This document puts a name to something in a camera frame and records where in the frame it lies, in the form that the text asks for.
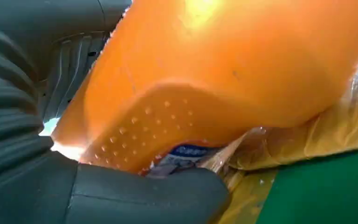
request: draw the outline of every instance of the raised dots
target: raised dots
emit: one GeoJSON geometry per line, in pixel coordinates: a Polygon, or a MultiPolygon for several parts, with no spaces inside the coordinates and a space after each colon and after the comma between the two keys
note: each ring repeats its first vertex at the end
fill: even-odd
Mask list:
{"type": "Polygon", "coordinates": [[[150,107],[147,107],[147,108],[145,109],[145,113],[146,113],[147,115],[151,114],[151,108],[150,108],[150,107]]]}
{"type": "Polygon", "coordinates": [[[135,124],[137,121],[138,121],[138,118],[136,118],[136,117],[133,117],[133,118],[131,119],[131,122],[132,122],[133,124],[135,124]]]}
{"type": "Polygon", "coordinates": [[[119,129],[119,132],[120,132],[120,134],[125,134],[127,132],[127,129],[125,129],[124,127],[121,127],[119,129]]]}

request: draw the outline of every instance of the label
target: label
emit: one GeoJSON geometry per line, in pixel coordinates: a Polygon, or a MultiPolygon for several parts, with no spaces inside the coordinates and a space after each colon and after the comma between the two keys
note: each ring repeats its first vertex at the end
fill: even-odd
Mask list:
{"type": "Polygon", "coordinates": [[[147,176],[164,177],[178,170],[196,167],[201,160],[214,155],[220,149],[195,145],[177,146],[158,165],[151,167],[147,176]]]}

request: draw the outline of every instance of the orange plastic container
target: orange plastic container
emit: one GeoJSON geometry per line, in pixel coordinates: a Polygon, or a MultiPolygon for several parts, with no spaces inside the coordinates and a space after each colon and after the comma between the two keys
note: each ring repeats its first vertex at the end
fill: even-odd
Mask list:
{"type": "Polygon", "coordinates": [[[82,162],[147,172],[332,105],[358,68],[358,1],[136,0],[53,133],[82,162]]]}

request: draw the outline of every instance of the plastic packaging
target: plastic packaging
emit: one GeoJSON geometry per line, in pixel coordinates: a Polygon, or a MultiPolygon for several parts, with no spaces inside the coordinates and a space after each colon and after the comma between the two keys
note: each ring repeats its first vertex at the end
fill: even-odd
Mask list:
{"type": "Polygon", "coordinates": [[[305,124],[254,130],[231,158],[231,166],[255,170],[357,150],[358,72],[339,102],[305,124]]]}

